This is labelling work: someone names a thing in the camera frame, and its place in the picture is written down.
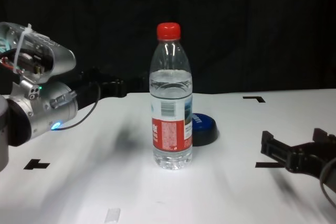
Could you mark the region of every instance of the white table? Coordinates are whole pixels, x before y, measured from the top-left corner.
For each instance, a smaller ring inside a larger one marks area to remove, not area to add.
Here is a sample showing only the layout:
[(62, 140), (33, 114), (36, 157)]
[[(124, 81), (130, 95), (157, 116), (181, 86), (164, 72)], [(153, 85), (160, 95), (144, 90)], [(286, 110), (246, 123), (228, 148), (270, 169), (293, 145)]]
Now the white table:
[[(336, 90), (195, 94), (193, 111), (213, 117), (220, 137), (195, 147), (189, 167), (169, 171), (153, 161), (149, 94), (104, 99), (78, 127), (10, 147), (0, 223), (103, 224), (117, 208), (118, 224), (335, 223), (317, 179), (255, 168), (272, 161), (260, 153), (262, 131), (289, 145), (311, 141), (315, 127), (336, 133), (335, 103)], [(50, 165), (23, 170), (32, 158)], [(296, 196), (281, 192), (279, 178)]]

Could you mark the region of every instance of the blue led light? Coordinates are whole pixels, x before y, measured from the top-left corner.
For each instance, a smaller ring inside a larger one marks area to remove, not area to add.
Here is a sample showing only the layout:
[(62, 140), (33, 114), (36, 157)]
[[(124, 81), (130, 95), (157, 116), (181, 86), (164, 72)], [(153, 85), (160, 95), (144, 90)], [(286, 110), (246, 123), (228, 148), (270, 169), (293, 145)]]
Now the blue led light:
[(54, 130), (54, 129), (57, 129), (58, 127), (61, 126), (61, 123), (60, 122), (57, 122), (55, 123), (52, 127), (51, 127), (51, 130)]

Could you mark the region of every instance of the red bottle cap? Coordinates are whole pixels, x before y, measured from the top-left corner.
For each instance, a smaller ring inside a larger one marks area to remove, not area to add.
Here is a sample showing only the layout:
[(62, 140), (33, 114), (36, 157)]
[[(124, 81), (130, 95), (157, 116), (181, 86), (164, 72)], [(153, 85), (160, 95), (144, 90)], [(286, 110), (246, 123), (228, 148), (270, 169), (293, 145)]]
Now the red bottle cap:
[(161, 23), (157, 29), (158, 40), (180, 39), (181, 28), (178, 23)]

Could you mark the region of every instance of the red label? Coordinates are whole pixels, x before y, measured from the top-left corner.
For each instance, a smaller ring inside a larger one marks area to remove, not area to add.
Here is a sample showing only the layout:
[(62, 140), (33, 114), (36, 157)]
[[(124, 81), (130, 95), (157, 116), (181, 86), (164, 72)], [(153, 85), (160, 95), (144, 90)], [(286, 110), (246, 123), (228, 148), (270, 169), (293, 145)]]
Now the red label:
[(192, 137), (184, 139), (184, 120), (162, 121), (152, 119), (153, 144), (156, 148), (169, 152), (180, 152), (192, 145)]

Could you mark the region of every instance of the bottle label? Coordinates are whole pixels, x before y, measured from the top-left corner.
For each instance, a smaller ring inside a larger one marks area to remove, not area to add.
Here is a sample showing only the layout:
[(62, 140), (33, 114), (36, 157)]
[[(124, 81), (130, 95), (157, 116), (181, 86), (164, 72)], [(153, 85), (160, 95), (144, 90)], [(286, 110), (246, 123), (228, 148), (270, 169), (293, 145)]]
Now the bottle label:
[(192, 145), (192, 94), (181, 99), (152, 96), (153, 144), (168, 152), (180, 152)]

